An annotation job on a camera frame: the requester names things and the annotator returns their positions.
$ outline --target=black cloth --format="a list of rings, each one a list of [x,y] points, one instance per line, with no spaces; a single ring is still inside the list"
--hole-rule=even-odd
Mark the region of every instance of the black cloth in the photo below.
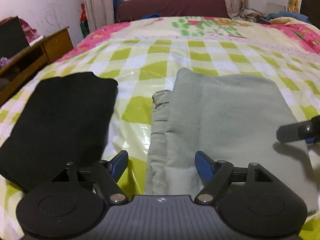
[[[98,161],[117,94],[117,81],[92,72],[41,81],[0,148],[0,174],[29,191],[74,162]]]

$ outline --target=wooden dresser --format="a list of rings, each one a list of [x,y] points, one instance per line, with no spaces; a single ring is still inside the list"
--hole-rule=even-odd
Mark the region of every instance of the wooden dresser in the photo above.
[[[65,28],[15,55],[9,64],[0,69],[0,78],[10,80],[0,91],[0,106],[34,78],[41,69],[72,49],[68,28]]]

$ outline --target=maroon headboard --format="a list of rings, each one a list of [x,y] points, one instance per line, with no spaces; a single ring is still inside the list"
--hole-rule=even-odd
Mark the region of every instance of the maroon headboard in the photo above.
[[[119,5],[117,20],[140,20],[151,14],[229,18],[224,0],[129,0]]]

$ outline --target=silver bolt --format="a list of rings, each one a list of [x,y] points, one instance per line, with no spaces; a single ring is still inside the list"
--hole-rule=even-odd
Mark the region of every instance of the silver bolt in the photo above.
[[[113,194],[113,195],[111,195],[110,200],[113,202],[121,202],[121,201],[125,200],[125,195],[120,194],[120,193]]]
[[[209,194],[201,194],[198,196],[198,200],[203,202],[203,203],[207,203],[213,200],[213,196],[209,195]]]

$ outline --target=folded blue clothing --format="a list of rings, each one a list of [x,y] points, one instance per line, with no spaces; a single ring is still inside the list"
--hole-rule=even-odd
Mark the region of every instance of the folded blue clothing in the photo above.
[[[270,13],[270,14],[268,14],[266,20],[270,21],[272,19],[276,19],[279,17],[291,17],[291,18],[295,18],[295,19],[302,21],[302,22],[305,22],[305,23],[310,23],[308,16],[305,16],[305,15],[297,13],[297,12],[289,12],[289,11],[281,11],[279,13]]]

